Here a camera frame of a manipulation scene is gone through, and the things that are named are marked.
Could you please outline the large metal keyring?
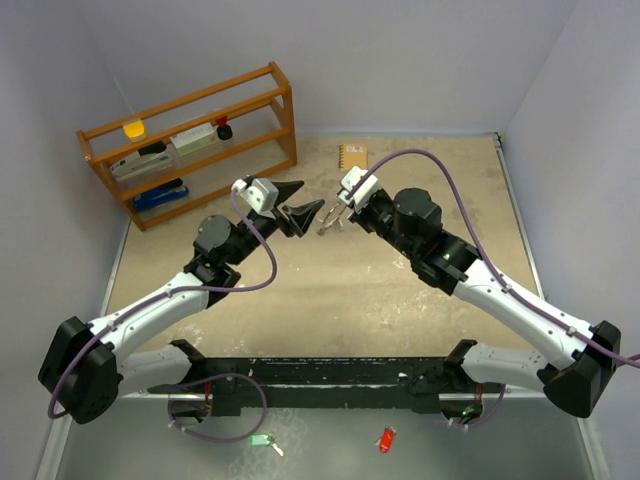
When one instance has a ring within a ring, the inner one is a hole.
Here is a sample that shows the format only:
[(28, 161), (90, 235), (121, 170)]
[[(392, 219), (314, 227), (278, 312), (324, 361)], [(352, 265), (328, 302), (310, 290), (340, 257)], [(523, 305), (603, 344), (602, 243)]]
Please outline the large metal keyring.
[(337, 202), (326, 213), (324, 219), (322, 220), (322, 226), (325, 228), (330, 228), (334, 224), (339, 223), (346, 208), (347, 205), (345, 203), (341, 201)]

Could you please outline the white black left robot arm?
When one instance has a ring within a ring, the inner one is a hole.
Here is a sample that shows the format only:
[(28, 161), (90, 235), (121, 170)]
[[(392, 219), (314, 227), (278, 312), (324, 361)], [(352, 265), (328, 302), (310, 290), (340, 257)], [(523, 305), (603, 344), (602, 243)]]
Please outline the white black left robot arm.
[(166, 284), (112, 314), (83, 322), (75, 316), (56, 329), (38, 372), (49, 392), (47, 415), (66, 415), (79, 424), (102, 415), (121, 395), (124, 364), (152, 337), (231, 293), (254, 292), (271, 285), (278, 263), (268, 238), (280, 231), (302, 237), (324, 206), (322, 199), (291, 207), (287, 200), (301, 180), (272, 182), (246, 177), (231, 189), (232, 205), (249, 210), (238, 223), (210, 215), (198, 226), (193, 256)]

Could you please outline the silver key bunch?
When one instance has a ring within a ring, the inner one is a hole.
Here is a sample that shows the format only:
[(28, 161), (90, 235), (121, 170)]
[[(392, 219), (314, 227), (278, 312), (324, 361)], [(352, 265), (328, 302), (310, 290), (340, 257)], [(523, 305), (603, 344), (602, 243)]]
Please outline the silver key bunch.
[(344, 230), (344, 224), (341, 219), (334, 219), (331, 221), (323, 222), (322, 225), (316, 230), (319, 236), (324, 236), (329, 232), (342, 232)]

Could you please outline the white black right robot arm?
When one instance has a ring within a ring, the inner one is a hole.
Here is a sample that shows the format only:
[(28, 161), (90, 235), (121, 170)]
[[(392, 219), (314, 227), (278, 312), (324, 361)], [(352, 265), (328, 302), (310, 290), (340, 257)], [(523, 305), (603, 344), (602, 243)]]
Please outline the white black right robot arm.
[(463, 341), (445, 366), (446, 383), (467, 391), (501, 383), (543, 393), (564, 412), (589, 417), (617, 370), (620, 330), (568, 315), (489, 265), (478, 249), (442, 227), (441, 208), (420, 188), (391, 197), (377, 183), (345, 183), (349, 219), (402, 254), (426, 285), (491, 315), (533, 346), (527, 352)]

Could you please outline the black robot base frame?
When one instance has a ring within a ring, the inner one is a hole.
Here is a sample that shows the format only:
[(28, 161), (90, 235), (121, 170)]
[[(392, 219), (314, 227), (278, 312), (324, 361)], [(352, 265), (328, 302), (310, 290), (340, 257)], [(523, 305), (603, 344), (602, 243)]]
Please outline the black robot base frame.
[(457, 357), (206, 357), (186, 340), (171, 343), (190, 362), (186, 375), (151, 387), (152, 394), (205, 394), (210, 414), (237, 416), (244, 408), (401, 409), (460, 413), (465, 400), (499, 393), (480, 385)]

